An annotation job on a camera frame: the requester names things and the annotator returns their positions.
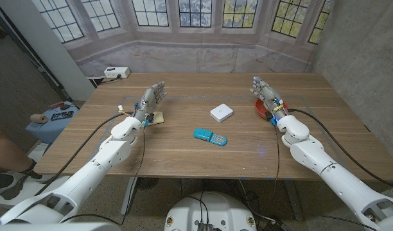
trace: window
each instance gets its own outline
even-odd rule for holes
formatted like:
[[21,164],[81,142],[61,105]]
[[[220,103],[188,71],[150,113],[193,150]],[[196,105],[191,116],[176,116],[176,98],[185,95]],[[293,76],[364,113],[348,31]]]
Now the window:
[[332,2],[333,0],[326,0],[324,7],[322,7],[322,11],[319,14],[318,21],[313,28],[312,35],[310,37],[310,42],[314,44],[318,44],[319,42],[319,38],[322,34],[322,30],[324,29],[326,19],[328,18],[329,12],[331,11]]
[[165,0],[132,0],[140,26],[169,26]]
[[32,0],[62,43],[83,37],[66,0]]
[[296,38],[311,0],[281,0],[272,30]]
[[179,0],[182,27],[211,27],[212,0]]
[[97,32],[119,27],[109,0],[81,0]]
[[225,0],[224,28],[251,28],[254,24],[258,0]]

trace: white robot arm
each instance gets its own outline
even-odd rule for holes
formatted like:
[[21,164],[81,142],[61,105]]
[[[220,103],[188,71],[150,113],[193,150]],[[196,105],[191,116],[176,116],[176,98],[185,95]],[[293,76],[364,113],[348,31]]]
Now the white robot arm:
[[147,89],[134,116],[127,117],[113,127],[111,136],[101,144],[99,152],[86,165],[59,188],[28,198],[14,206],[0,218],[0,224],[52,224],[76,215],[102,178],[129,157],[131,147],[137,142],[136,134],[165,95],[164,82]]
[[393,230],[393,198],[372,190],[336,163],[322,143],[310,135],[309,128],[289,115],[279,93],[260,77],[254,77],[254,88],[250,91],[272,113],[271,123],[285,133],[282,141],[290,148],[292,157],[318,174],[361,223],[376,230]]

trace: white box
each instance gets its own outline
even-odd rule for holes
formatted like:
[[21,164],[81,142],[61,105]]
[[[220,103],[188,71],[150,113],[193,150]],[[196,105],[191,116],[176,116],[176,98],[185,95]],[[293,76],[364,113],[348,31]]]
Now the white box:
[[120,74],[121,78],[128,78],[130,75],[130,69],[128,67],[107,67],[104,71],[106,78],[117,78]]
[[218,123],[221,123],[222,121],[230,117],[233,112],[234,111],[231,108],[229,108],[226,104],[222,103],[221,105],[211,110],[211,116],[216,121],[218,121]]

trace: red bowl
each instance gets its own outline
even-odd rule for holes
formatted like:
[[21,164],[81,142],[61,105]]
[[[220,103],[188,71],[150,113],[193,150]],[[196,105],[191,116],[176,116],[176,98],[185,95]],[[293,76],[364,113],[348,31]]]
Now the red bowl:
[[267,111],[267,109],[265,108],[265,106],[263,105],[262,100],[260,99],[256,99],[255,100],[255,109],[256,111],[259,113],[259,115],[265,119],[265,113]]

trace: power strip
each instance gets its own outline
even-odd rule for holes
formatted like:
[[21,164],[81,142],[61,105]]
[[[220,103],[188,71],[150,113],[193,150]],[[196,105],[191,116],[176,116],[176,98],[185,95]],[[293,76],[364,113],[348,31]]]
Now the power strip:
[[130,75],[130,69],[128,67],[107,67],[104,71],[106,78],[117,78],[120,74],[121,78],[128,78]]

